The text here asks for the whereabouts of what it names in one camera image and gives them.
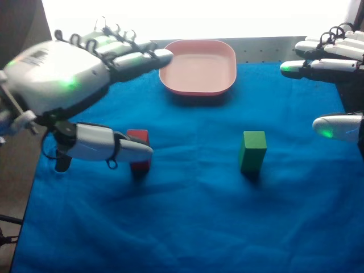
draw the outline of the gray metal panel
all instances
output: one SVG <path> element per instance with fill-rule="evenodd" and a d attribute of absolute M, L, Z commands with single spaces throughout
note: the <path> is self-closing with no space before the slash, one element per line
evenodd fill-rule
<path fill-rule="evenodd" d="M 235 50 L 238 63 L 264 63 L 301 60 L 295 54 L 295 44 L 303 41 L 305 36 L 297 37 L 262 37 L 218 39 Z M 154 40 L 159 48 L 175 40 Z"/>

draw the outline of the wooden block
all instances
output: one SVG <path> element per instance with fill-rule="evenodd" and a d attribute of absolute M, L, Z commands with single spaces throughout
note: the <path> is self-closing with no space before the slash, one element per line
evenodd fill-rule
<path fill-rule="evenodd" d="M 245 131 L 239 154 L 241 172 L 259 172 L 267 151 L 264 131 Z"/>
<path fill-rule="evenodd" d="M 139 139 L 147 142 L 148 145 L 150 144 L 147 130 L 131 129 L 131 130 L 128 130 L 126 132 L 126 134 L 131 137 L 139 138 Z M 149 161 L 145 161 L 145 162 L 133 162 L 133 163 L 130 163 L 130 168 L 133 172 L 146 172 L 146 171 L 149 171 L 151 163 L 152 163 L 152 159 L 150 159 Z"/>

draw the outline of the blue cloth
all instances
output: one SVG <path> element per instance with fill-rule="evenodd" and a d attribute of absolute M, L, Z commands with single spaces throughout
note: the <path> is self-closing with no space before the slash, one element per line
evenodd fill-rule
<path fill-rule="evenodd" d="M 179 102 L 157 72 L 112 86 L 75 120 L 147 129 L 143 181 L 128 164 L 41 156 L 13 272 L 364 272 L 364 167 L 312 121 L 343 111 L 334 85 L 244 64 L 225 101 Z M 264 130 L 259 181 L 239 171 L 246 130 Z"/>

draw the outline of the white robotic hand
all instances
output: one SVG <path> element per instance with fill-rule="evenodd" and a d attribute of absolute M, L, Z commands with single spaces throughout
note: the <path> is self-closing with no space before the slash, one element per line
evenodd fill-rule
<path fill-rule="evenodd" d="M 47 156 L 57 159 L 63 171 L 71 158 L 104 160 L 110 168 L 117 161 L 149 160 L 153 150 L 140 139 L 102 125 L 67 121 L 100 100 L 113 83 L 171 62 L 170 51 L 132 33 L 129 37 L 130 32 L 105 26 L 83 37 L 73 34 L 67 42 L 57 30 L 57 40 L 37 44 L 10 61 L 0 71 L 0 144 L 2 136 L 22 128 L 36 134 L 37 123 L 55 137 L 56 156 Z"/>
<path fill-rule="evenodd" d="M 350 31 L 341 26 L 348 25 Z M 288 78 L 308 78 L 330 83 L 351 82 L 364 76 L 364 32 L 354 31 L 350 23 L 343 23 L 325 32 L 321 38 L 307 37 L 298 42 L 296 54 L 305 60 L 286 61 L 280 66 Z M 312 127 L 319 135 L 347 142 L 360 142 L 364 134 L 363 112 L 333 113 L 314 120 Z"/>

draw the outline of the square pink dish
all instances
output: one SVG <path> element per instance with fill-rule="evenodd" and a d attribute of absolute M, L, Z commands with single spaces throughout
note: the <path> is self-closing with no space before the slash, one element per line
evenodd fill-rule
<path fill-rule="evenodd" d="M 159 71 L 162 83 L 185 96 L 216 96 L 237 77 L 234 50 L 217 40 L 179 40 L 166 46 L 172 62 Z"/>

